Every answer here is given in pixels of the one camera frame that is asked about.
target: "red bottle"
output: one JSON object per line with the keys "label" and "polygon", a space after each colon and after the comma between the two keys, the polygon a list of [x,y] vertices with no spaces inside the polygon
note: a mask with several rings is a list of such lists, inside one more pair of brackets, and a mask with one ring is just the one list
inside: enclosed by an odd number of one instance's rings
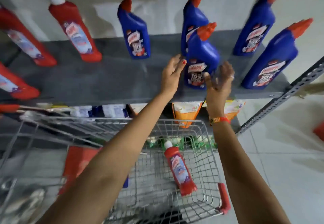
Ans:
{"label": "red bottle", "polygon": [[2,63],[0,63],[0,88],[10,92],[11,96],[17,99],[31,99],[39,96],[39,91],[35,87],[28,86]]}
{"label": "red bottle", "polygon": [[191,175],[184,160],[179,153],[179,148],[173,146],[171,141],[164,143],[164,155],[168,159],[169,167],[172,171],[174,180],[180,189],[181,196],[186,196],[197,190],[196,184],[193,182]]}
{"label": "red bottle", "polygon": [[26,29],[18,17],[2,6],[0,6],[0,29],[8,34],[12,41],[29,55],[37,65],[50,67],[57,64],[52,55]]}
{"label": "red bottle", "polygon": [[85,62],[99,62],[102,54],[97,50],[75,4],[66,0],[51,0],[48,10],[59,22],[64,33],[81,54]]}

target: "blue bottle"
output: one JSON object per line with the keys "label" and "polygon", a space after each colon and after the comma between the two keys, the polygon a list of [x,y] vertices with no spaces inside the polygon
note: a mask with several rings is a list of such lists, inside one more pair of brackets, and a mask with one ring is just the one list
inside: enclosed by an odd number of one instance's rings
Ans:
{"label": "blue bottle", "polygon": [[264,89],[298,55],[295,39],[313,22],[312,18],[294,23],[277,34],[245,76],[242,86]]}
{"label": "blue bottle", "polygon": [[123,0],[118,8],[118,19],[123,29],[126,47],[134,59],[149,58],[151,55],[150,38],[147,25],[131,12],[132,0]]}
{"label": "blue bottle", "polygon": [[250,16],[239,35],[233,55],[253,54],[275,22],[271,5],[275,0],[259,0],[252,8]]}
{"label": "blue bottle", "polygon": [[188,0],[183,9],[183,26],[181,33],[181,54],[188,52],[188,39],[195,30],[208,24],[207,17],[198,9],[201,0]]}
{"label": "blue bottle", "polygon": [[203,73],[210,75],[217,69],[220,56],[207,40],[216,23],[199,27],[188,40],[187,64],[184,68],[184,84],[195,89],[206,89]]}

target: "perforated metal post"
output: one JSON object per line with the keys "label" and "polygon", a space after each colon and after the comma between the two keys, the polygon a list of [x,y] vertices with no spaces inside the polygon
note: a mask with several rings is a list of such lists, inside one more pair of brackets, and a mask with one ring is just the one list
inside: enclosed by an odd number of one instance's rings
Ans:
{"label": "perforated metal post", "polygon": [[324,57],[317,61],[313,66],[306,70],[301,76],[299,76],[289,88],[279,98],[272,99],[262,109],[260,109],[254,116],[252,116],[246,123],[241,126],[241,129],[236,133],[240,135],[245,130],[249,129],[253,124],[257,123],[263,117],[268,115],[271,111],[277,108],[279,105],[288,100],[302,86],[310,84],[316,78],[321,76],[324,71]]}

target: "bracelet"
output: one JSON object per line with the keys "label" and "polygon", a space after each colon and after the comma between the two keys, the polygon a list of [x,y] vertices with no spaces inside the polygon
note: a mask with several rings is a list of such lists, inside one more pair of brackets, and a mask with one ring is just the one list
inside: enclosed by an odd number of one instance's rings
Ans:
{"label": "bracelet", "polygon": [[221,121],[227,121],[228,123],[230,123],[230,120],[226,116],[209,119],[210,125],[213,125],[213,123],[217,123]]}

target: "right arm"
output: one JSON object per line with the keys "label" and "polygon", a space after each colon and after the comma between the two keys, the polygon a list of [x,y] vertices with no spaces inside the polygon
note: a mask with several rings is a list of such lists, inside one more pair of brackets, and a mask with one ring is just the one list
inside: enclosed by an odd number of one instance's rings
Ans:
{"label": "right arm", "polygon": [[[228,62],[220,68],[222,84],[216,87],[213,87],[210,75],[204,74],[207,111],[211,118],[224,116],[234,75]],[[279,201],[245,153],[231,125],[226,121],[214,123],[213,132],[238,222],[289,224]]]}

